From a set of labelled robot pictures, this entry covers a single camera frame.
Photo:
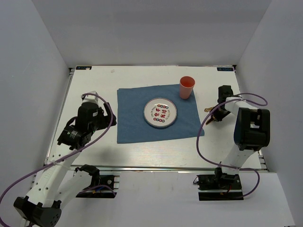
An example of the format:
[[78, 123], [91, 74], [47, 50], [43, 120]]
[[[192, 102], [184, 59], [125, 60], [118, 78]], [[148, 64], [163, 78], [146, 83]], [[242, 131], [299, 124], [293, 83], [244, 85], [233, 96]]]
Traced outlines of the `blue cloth placemat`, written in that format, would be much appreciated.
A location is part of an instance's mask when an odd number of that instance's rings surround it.
[[[143, 109], [154, 98], [166, 98], [175, 104], [177, 118], [164, 129], [147, 123]], [[162, 140], [176, 140], [196, 137], [201, 122], [196, 98], [191, 93], [188, 99], [179, 97], [179, 85], [162, 85], [117, 90], [117, 143], [139, 143]]]

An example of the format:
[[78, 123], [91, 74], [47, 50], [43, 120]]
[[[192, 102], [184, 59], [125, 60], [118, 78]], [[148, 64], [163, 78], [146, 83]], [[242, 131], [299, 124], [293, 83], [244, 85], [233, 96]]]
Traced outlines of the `pink plastic cup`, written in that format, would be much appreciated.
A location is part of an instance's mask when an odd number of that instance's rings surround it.
[[195, 86], [195, 80], [190, 76], [184, 76], [179, 81], [179, 96], [188, 99]]

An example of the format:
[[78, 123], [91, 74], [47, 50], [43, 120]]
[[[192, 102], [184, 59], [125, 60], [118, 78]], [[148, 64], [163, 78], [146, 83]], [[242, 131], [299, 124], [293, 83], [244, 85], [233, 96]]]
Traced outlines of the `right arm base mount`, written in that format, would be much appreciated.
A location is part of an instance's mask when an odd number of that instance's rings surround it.
[[216, 179], [215, 174], [197, 175], [193, 185], [198, 186], [199, 201], [240, 201], [244, 200], [241, 180]]

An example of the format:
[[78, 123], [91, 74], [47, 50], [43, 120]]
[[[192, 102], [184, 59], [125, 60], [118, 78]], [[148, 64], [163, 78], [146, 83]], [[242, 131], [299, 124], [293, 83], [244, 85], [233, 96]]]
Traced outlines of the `white plate with red characters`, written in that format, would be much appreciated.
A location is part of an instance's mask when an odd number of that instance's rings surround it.
[[145, 121], [155, 128], [167, 128], [177, 119], [175, 104], [165, 98], [155, 98], [146, 103], [143, 109]]

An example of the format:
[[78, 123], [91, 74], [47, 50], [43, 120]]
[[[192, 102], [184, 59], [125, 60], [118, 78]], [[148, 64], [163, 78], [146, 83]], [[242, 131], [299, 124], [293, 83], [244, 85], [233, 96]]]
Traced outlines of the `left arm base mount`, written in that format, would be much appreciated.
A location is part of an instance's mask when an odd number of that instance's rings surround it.
[[114, 199], [119, 189], [120, 175], [117, 172], [101, 171], [92, 184], [83, 189], [77, 198]]

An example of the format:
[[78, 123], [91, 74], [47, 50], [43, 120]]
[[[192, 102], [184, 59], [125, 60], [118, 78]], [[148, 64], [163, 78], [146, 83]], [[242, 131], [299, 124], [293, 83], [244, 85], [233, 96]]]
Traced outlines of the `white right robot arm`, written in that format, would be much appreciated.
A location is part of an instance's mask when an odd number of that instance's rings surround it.
[[229, 114], [236, 116], [233, 133], [234, 145], [221, 162], [220, 173], [214, 176], [214, 184], [218, 188], [226, 188], [231, 179], [239, 174], [240, 168], [255, 152], [269, 145], [270, 142], [270, 111], [258, 109], [246, 101], [232, 101], [239, 96], [233, 93], [230, 85], [218, 88], [218, 104], [229, 101], [211, 114], [211, 120], [220, 122]]

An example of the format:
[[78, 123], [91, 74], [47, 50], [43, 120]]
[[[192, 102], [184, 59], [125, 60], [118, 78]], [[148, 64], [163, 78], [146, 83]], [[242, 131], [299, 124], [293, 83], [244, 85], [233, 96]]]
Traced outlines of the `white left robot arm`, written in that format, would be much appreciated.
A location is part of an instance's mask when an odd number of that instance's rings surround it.
[[96, 101], [84, 101], [77, 116], [71, 118], [58, 138], [58, 145], [69, 147], [53, 155], [50, 166], [42, 171], [40, 179], [25, 197], [17, 197], [14, 208], [31, 224], [39, 227], [54, 227], [63, 208], [73, 198], [84, 192], [103, 188], [99, 170], [95, 166], [83, 165], [67, 183], [62, 181], [74, 160], [87, 147], [92, 135], [98, 130], [108, 130], [116, 125], [109, 103], [101, 108]]

